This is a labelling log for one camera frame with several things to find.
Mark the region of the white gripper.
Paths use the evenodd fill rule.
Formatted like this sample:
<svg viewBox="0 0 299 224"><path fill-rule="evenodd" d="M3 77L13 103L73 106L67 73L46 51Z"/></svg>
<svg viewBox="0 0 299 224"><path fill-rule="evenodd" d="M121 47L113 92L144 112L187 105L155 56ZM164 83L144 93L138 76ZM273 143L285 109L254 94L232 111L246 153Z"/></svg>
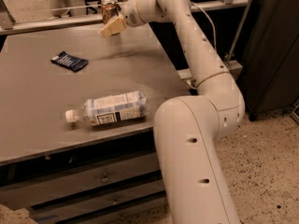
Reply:
<svg viewBox="0 0 299 224"><path fill-rule="evenodd" d="M127 24L131 27L142 26L145 22L141 19L138 9L139 0L128 0L121 3L122 16L110 19L100 30L102 37L109 37L124 31Z"/></svg>

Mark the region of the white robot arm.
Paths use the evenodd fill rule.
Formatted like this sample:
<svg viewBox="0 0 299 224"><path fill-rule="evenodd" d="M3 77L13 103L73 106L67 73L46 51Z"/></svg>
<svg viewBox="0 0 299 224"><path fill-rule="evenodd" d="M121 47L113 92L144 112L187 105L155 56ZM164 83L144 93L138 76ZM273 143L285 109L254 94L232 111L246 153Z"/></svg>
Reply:
<svg viewBox="0 0 299 224"><path fill-rule="evenodd" d="M195 96L169 99L157 109L154 141L174 224L241 224L215 151L232 133L245 102L231 73L192 16L190 0L127 0L131 27L170 21L192 74Z"/></svg>

